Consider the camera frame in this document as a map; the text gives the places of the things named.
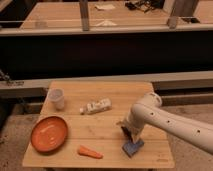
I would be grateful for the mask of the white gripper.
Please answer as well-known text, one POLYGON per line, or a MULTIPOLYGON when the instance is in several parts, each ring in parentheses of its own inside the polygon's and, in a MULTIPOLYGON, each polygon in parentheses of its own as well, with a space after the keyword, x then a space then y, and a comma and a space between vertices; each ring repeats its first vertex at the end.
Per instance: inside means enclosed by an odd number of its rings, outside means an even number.
POLYGON ((140 133, 144 129, 146 122, 139 116, 132 114, 127 115, 123 121, 118 121, 116 125, 122 127, 125 126, 127 130, 132 134, 132 142, 135 144, 140 139, 140 133))

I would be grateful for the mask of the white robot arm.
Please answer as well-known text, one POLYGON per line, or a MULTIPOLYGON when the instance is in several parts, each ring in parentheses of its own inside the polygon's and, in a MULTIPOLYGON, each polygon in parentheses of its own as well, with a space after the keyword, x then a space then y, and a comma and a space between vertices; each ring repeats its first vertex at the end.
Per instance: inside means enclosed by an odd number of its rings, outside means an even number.
POLYGON ((136 143, 146 124, 162 129, 195 147, 213 155, 213 125, 185 118, 161 109, 162 99, 154 93, 146 93, 130 108, 118 125, 126 130, 136 143))

